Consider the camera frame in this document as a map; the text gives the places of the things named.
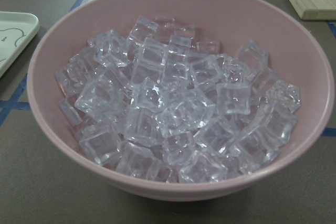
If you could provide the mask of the clear ice cubes pile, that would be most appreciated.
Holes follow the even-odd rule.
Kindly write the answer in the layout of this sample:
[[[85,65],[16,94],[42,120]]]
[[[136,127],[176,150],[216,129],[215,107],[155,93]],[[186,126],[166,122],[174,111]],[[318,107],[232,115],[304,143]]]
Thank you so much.
[[[254,40],[233,57],[219,51],[173,18],[90,37],[55,73],[86,158],[164,183],[218,182],[273,162],[297,123],[300,90]]]

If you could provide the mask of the pink bowl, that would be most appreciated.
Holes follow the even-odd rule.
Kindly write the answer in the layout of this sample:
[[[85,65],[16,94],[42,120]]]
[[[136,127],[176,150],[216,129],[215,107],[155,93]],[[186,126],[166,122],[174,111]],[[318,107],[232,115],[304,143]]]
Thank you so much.
[[[318,42],[262,0],[94,0],[44,36],[27,84],[66,156],[168,201],[224,196],[286,167],[335,97]]]

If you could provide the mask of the cream serving tray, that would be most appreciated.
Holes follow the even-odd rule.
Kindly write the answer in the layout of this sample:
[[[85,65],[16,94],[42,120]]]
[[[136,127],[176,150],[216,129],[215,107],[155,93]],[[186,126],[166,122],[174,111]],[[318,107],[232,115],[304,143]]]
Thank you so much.
[[[1,76],[22,53],[40,28],[30,13],[1,11]]]

